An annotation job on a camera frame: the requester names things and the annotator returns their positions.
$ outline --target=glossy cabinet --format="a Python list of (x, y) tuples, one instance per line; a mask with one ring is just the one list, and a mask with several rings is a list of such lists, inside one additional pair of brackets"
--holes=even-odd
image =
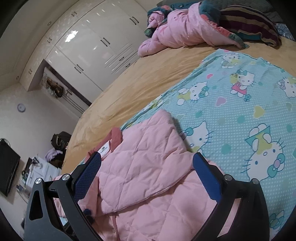
[(74, 65), (57, 47), (54, 47), (46, 61), (80, 94), (93, 102), (102, 90), (95, 85), (76, 65)]
[(116, 13), (111, 14), (112, 7), (114, 6), (103, 2), (83, 16), (80, 21), (98, 34), (116, 54), (119, 54), (130, 46), (131, 42), (121, 33), (118, 22), (122, 21), (122, 17)]
[(147, 28), (147, 12), (135, 0), (112, 0), (144, 32)]
[(119, 34), (121, 36), (125, 36), (129, 39), (129, 41), (133, 44), (132, 48), (134, 51), (138, 51), (139, 46), (143, 41), (147, 39), (144, 34), (144, 31), (139, 27), (138, 22), (128, 15), (121, 7), (123, 4), (119, 4), (119, 1), (113, 0), (105, 0), (96, 8), (100, 8), (106, 16), (109, 17), (109, 22), (114, 24), (117, 29), (119, 29)]
[(20, 78), (26, 90), (45, 59), (90, 102), (138, 59), (147, 13), (134, 0), (79, 0), (46, 32)]
[(84, 22), (74, 24), (56, 46), (102, 90), (108, 87), (111, 72), (105, 67), (116, 54)]

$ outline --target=mattress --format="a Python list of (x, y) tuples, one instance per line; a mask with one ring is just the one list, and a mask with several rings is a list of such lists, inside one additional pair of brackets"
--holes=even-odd
[(247, 42), (248, 49), (235, 46), (210, 47), (200, 44), (166, 49), (139, 59), (113, 82), (84, 112), (69, 142), (62, 173), (70, 173), (112, 129), (120, 127), (160, 94), (180, 82), (201, 61), (219, 48), (249, 54), (283, 68), (296, 76), (296, 42), (282, 39), (274, 49), (263, 43)]

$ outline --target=teal blanket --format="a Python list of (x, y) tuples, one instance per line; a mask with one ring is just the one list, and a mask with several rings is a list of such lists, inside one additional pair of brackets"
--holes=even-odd
[(296, 204), (296, 78), (262, 58), (219, 49), (122, 130), (160, 108), (189, 151), (236, 180), (260, 181), (273, 238)]

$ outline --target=flat screen tv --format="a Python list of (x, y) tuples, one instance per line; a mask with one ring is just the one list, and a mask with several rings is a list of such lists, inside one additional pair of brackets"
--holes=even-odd
[(7, 144), (4, 139), (0, 141), (0, 192), (5, 196), (9, 194), (20, 156)]

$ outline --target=blue mesh padding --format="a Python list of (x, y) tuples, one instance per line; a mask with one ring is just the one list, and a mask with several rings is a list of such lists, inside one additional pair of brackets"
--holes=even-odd
[(78, 202), (80, 199), (83, 199), (91, 185), (91, 183), (94, 180), (94, 177), (98, 173), (98, 170), (101, 167), (101, 155), (100, 153), (97, 153), (92, 161), (88, 164), (88, 166), (85, 168), (84, 172), (80, 175), (78, 180), (75, 184), (75, 190), (74, 190), (74, 200), (75, 202)]
[(222, 198), (220, 183), (197, 153), (193, 156), (193, 167), (210, 198), (220, 202)]

